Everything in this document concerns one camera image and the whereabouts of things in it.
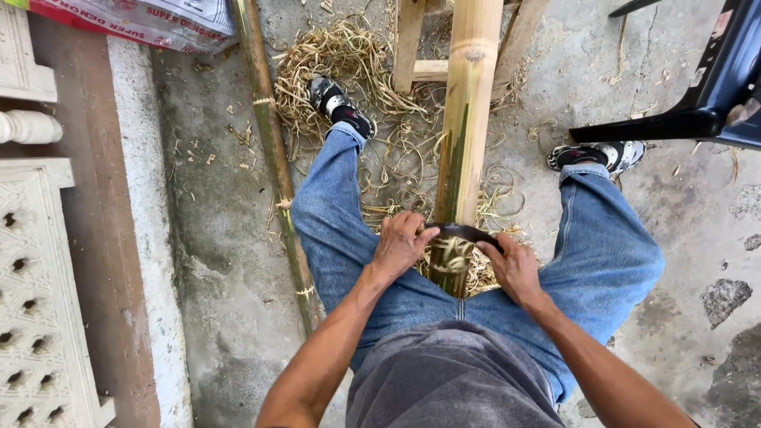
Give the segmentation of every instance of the person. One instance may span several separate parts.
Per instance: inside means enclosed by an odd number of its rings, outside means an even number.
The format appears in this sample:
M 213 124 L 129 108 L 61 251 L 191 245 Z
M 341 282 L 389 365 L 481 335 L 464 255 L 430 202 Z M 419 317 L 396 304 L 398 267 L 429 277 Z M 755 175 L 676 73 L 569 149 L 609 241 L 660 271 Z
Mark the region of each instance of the person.
M 654 285 L 664 258 L 611 173 L 642 142 L 561 146 L 562 219 L 542 269 L 527 246 L 480 242 L 501 289 L 456 299 L 412 269 L 439 233 L 421 214 L 362 221 L 357 157 L 374 124 L 326 75 L 311 103 L 333 122 L 291 205 L 328 313 L 270 388 L 256 426 L 318 426 L 346 369 L 346 426 L 562 426 L 577 382 L 608 427 L 694 428 L 678 406 L 606 349 Z

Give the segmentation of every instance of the black and white sneaker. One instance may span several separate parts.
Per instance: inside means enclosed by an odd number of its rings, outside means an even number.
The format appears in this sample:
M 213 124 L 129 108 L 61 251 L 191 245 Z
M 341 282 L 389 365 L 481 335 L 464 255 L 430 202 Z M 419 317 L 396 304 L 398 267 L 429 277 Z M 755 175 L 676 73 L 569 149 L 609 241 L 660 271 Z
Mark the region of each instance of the black and white sneaker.
M 646 151 L 643 141 L 561 145 L 547 156 L 547 164 L 555 171 L 562 171 L 566 165 L 593 161 L 605 165 L 611 174 L 620 174 L 638 164 Z
M 328 116 L 331 122 L 346 122 L 365 139 L 375 135 L 375 123 L 359 111 L 357 104 L 328 75 L 313 74 L 307 89 L 312 107 Z

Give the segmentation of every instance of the plastic sack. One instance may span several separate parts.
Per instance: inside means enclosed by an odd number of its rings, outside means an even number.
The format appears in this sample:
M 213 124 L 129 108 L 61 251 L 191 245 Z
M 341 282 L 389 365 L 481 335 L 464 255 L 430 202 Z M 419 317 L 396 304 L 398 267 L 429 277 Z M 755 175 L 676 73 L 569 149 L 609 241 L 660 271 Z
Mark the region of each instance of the plastic sack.
M 228 0 L 5 1 L 72 27 L 181 52 L 218 53 L 236 42 Z

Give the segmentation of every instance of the concrete floor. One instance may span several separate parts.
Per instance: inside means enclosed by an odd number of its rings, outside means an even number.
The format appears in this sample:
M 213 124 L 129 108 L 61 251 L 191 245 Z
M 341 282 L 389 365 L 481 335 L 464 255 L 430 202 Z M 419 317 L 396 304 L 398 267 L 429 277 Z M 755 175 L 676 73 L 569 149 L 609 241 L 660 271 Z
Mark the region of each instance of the concrete floor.
M 259 3 L 265 34 L 275 40 L 307 30 L 309 17 L 315 26 L 333 19 L 317 0 L 305 7 L 295 0 Z M 341 2 L 334 9 L 353 11 L 365 3 Z M 564 141 L 569 127 L 673 106 L 693 76 L 722 2 L 667 0 L 629 15 L 622 80 L 610 85 L 605 80 L 618 74 L 621 20 L 609 20 L 607 13 L 619 3 L 552 0 L 530 50 L 523 103 L 490 121 L 492 135 L 504 132 L 507 139 L 488 151 L 485 166 L 503 164 L 522 176 L 517 189 L 526 205 L 516 221 L 544 260 L 552 256 L 561 215 L 557 174 L 546 168 L 544 154 Z M 380 28 L 385 8 L 380 0 L 367 8 Z M 304 338 L 287 260 L 276 235 L 274 244 L 269 241 L 272 191 L 263 153 L 256 143 L 241 146 L 225 132 L 228 124 L 243 131 L 253 119 L 244 65 L 237 50 L 227 58 L 165 50 L 153 60 L 170 159 L 177 286 L 196 426 L 249 426 Z M 194 68 L 197 63 L 213 70 Z M 226 112 L 228 105 L 234 114 Z M 529 127 L 549 118 L 558 125 L 541 126 L 538 141 L 529 142 Z M 661 244 L 667 266 L 616 332 L 613 352 L 703 427 L 759 426 L 761 295 L 750 294 L 726 319 L 727 308 L 703 301 L 722 288 L 747 297 L 761 278 L 761 249 L 753 249 L 752 238 L 761 234 L 761 153 L 737 151 L 733 181 L 727 147 L 703 143 L 691 155 L 691 141 L 650 143 L 647 158 L 623 174 L 621 184 Z M 207 164 L 210 154 L 216 159 Z M 343 424 L 347 388 L 348 379 L 324 426 Z M 602 426 L 578 390 L 560 414 L 568 426 Z

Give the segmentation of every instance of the white concrete curb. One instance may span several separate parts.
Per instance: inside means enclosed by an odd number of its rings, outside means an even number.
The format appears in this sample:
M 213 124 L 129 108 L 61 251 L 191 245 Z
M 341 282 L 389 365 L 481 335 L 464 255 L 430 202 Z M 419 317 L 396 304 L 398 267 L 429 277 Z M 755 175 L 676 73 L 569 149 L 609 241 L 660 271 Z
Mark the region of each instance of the white concrete curb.
M 161 428 L 191 428 L 182 315 L 173 287 L 164 156 L 148 47 L 108 36 L 124 164 L 148 313 Z

